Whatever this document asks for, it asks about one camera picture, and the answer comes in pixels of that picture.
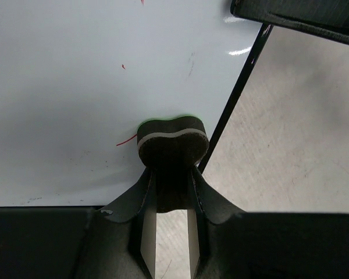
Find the red mark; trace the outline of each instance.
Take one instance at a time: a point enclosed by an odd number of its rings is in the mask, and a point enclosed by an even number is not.
[[[119,145],[122,145],[122,144],[126,144],[126,143],[127,143],[127,142],[129,142],[130,140],[133,140],[133,139],[134,139],[136,136],[137,136],[137,134],[136,134],[136,135],[134,135],[133,137],[131,137],[131,138],[127,139],[126,141],[123,141],[123,142],[121,142],[121,143],[117,144],[116,146],[119,146]]]

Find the scratched floor surface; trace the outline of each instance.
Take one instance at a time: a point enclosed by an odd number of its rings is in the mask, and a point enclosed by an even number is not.
[[[275,27],[205,177],[249,211],[349,212],[349,46]],[[186,228],[159,216],[157,278],[190,278]]]

